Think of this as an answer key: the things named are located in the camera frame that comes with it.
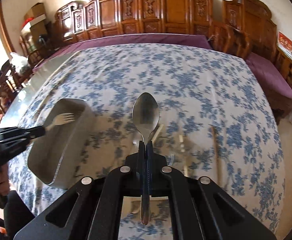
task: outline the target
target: purple bed sheet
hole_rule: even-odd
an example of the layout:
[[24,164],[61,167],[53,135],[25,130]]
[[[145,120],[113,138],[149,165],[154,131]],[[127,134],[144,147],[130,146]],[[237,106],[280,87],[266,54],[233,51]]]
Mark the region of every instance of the purple bed sheet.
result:
[[186,34],[128,34],[112,37],[99,38],[95,40],[82,41],[75,44],[65,46],[56,51],[51,57],[44,60],[39,66],[33,69],[33,72],[39,70],[41,66],[54,57],[59,57],[68,53],[77,52],[82,49],[96,48],[118,44],[132,43],[161,43],[184,45],[203,49],[212,49],[207,39],[203,35],[186,35]]

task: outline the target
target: carved wooden headboard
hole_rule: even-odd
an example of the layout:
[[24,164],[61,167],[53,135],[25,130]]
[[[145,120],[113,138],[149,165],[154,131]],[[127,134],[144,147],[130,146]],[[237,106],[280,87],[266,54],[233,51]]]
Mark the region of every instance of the carved wooden headboard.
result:
[[126,33],[182,33],[210,36],[213,0],[89,0],[57,10],[60,41]]
[[271,11],[259,0],[223,0],[223,22],[243,31],[252,41],[252,51],[274,60],[277,26],[271,20]]

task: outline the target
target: wooden chopstick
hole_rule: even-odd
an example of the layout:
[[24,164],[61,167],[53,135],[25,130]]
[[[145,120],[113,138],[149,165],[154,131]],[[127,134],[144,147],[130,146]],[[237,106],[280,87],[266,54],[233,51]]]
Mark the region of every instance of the wooden chopstick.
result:
[[212,129],[212,135],[213,135],[213,140],[214,140],[214,151],[215,151],[215,154],[216,154],[216,158],[217,158],[217,162],[216,162],[216,168],[217,168],[217,184],[220,186],[221,184],[221,180],[222,180],[222,177],[221,177],[221,163],[220,163],[220,158],[219,158],[219,155],[218,155],[218,142],[217,142],[217,136],[216,136],[216,128],[211,125],[211,129]]
[[179,135],[179,142],[181,144],[181,153],[183,155],[184,176],[188,177],[187,156],[185,155],[184,138],[181,134]]
[[163,127],[164,127],[164,125],[161,124],[161,125],[158,127],[157,131],[155,132],[153,138],[151,139],[151,141],[152,141],[152,143],[153,143],[153,146],[154,146],[154,144],[155,144],[155,142],[156,142],[156,139],[157,139],[159,133],[160,133],[161,130],[163,129]]

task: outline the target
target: white plastic bag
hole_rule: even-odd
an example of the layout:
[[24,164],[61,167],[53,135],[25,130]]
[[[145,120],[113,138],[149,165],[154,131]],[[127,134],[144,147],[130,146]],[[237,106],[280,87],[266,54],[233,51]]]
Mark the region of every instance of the white plastic bag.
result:
[[27,57],[20,56],[15,52],[12,52],[11,56],[13,57],[11,63],[15,66],[15,70],[19,75],[23,75],[27,70],[30,69]]

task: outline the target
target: table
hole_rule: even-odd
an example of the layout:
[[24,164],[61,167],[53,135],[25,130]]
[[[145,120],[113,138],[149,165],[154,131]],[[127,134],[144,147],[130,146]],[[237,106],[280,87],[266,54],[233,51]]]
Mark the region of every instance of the table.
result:
[[[178,136],[185,138],[190,176],[209,176],[273,232],[283,207],[285,173],[277,126],[256,78],[237,57],[195,47],[125,44],[76,52],[38,90],[20,126],[42,124],[61,98],[86,99],[96,116],[82,147],[74,182],[99,178],[121,166],[136,152],[138,136],[132,108],[142,92],[159,104],[165,130],[155,152],[174,157]],[[217,130],[219,162],[211,125]],[[64,192],[43,185],[27,168],[30,151],[10,162],[9,176],[30,210],[38,215]],[[171,239],[169,207],[153,201],[152,221],[143,226],[139,214],[121,220],[119,236]]]
[[52,73],[73,53],[65,54],[57,58],[51,59],[43,67],[36,72],[33,77],[26,82],[25,87],[17,94],[17,97],[10,105],[5,116],[1,120],[0,128],[17,126],[20,119],[25,113],[28,105],[32,102],[36,92],[41,88],[44,82]]

